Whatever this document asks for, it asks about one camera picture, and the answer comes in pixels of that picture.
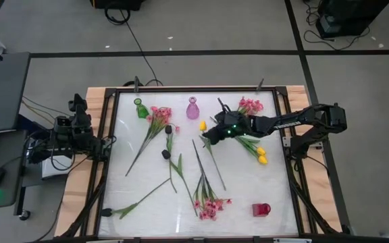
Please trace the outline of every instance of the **green vase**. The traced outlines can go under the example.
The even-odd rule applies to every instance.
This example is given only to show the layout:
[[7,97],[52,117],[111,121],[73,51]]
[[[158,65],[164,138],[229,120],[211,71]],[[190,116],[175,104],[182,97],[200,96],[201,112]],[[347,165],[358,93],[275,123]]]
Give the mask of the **green vase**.
[[139,118],[147,118],[149,115],[148,109],[142,105],[142,100],[140,98],[136,98],[134,100],[134,104],[136,105],[136,112],[138,113]]

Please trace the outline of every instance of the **pink vase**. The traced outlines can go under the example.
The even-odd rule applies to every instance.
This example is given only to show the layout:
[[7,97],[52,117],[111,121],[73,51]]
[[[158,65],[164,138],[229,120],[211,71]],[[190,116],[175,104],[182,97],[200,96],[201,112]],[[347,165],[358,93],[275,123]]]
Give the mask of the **pink vase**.
[[199,117],[199,108],[196,105],[196,98],[195,97],[190,97],[188,99],[188,102],[190,102],[190,103],[188,104],[188,107],[187,107],[187,110],[186,110],[187,117],[189,119],[196,119],[196,118],[198,118]]

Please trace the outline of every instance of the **black case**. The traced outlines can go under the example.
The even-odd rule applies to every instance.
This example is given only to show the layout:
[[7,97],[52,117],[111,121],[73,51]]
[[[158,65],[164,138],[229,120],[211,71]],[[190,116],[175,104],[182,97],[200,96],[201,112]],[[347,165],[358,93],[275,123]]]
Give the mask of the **black case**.
[[138,11],[140,10],[140,5],[144,0],[89,0],[91,2],[91,5],[94,8],[97,9],[104,9],[106,5],[112,3],[112,2],[117,2],[120,3],[118,6],[113,5],[115,7],[110,7],[110,9],[125,9],[125,10],[132,10],[132,11]]

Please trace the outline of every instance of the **pink flower cluster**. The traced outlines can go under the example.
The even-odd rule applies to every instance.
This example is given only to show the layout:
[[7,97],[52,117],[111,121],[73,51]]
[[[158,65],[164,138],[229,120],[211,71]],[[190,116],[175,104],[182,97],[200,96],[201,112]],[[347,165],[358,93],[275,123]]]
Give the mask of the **pink flower cluster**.
[[213,221],[217,220],[217,211],[223,211],[223,203],[226,201],[227,204],[231,204],[232,201],[230,199],[215,199],[213,201],[207,199],[204,205],[201,205],[199,200],[194,202],[194,207],[196,209],[201,209],[200,218],[211,219]]
[[238,105],[238,111],[245,115],[254,115],[261,110],[263,110],[263,105],[259,100],[254,101],[252,99],[244,99],[244,97],[242,97]]
[[147,121],[151,123],[153,120],[157,121],[161,124],[168,124],[169,118],[172,116],[172,109],[167,107],[151,107],[151,111],[153,111],[153,115],[147,116]]

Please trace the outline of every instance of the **small glass vase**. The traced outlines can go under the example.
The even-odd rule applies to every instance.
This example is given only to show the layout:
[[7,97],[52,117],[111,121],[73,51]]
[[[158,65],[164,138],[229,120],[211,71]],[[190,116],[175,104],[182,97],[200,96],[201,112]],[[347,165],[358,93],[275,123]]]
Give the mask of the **small glass vase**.
[[190,97],[188,99],[188,104],[186,114],[189,119],[197,119],[199,117],[199,108],[196,105],[196,98]]
[[134,104],[136,105],[136,112],[138,113],[139,118],[147,118],[149,115],[148,109],[142,105],[142,100],[140,98],[136,98],[134,100]]

